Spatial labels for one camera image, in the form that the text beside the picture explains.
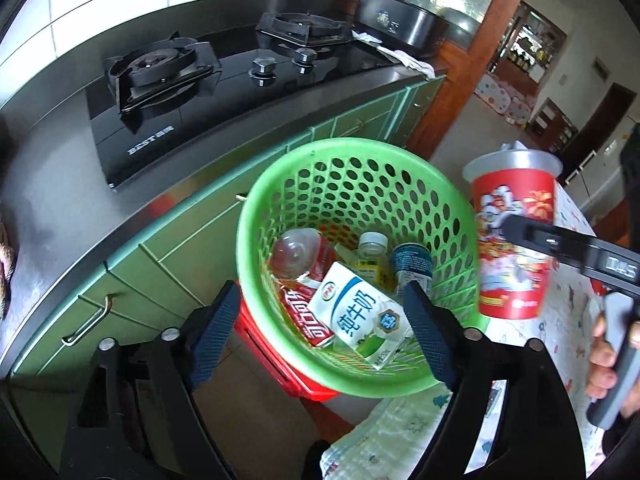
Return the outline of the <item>person's right hand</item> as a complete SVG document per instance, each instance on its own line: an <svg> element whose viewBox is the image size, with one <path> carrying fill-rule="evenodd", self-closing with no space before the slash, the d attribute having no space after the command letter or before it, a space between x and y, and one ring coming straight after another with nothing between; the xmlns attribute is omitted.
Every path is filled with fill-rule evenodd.
<svg viewBox="0 0 640 480"><path fill-rule="evenodd" d="M593 326L593 341L585 386L586 395L591 399L604 399L617 382L617 375L613 370L617 354L605 340L605 331L605 316L599 314ZM620 408L620 416L624 419L631 418L638 411L639 382L636 382Z"/></svg>

